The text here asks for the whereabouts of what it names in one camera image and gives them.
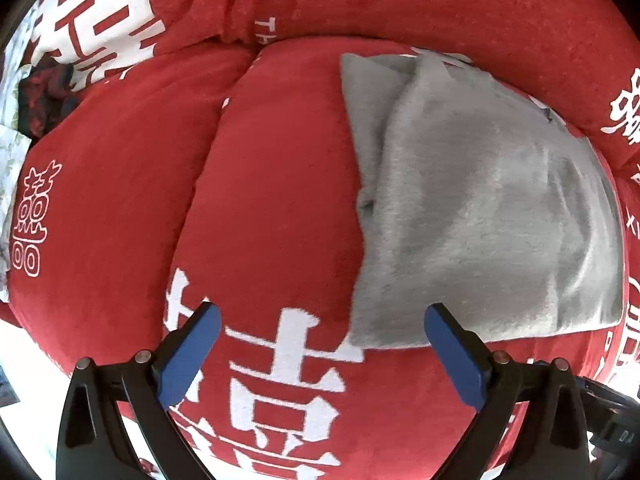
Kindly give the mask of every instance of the gray cloth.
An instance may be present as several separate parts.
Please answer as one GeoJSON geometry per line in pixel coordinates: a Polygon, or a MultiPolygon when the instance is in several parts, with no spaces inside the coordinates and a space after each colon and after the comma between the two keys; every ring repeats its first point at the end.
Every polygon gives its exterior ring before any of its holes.
{"type": "Polygon", "coordinates": [[[588,140],[437,54],[346,54],[342,90],[365,242],[352,343],[428,345],[439,301],[485,341],[620,321],[622,228],[588,140]]]}

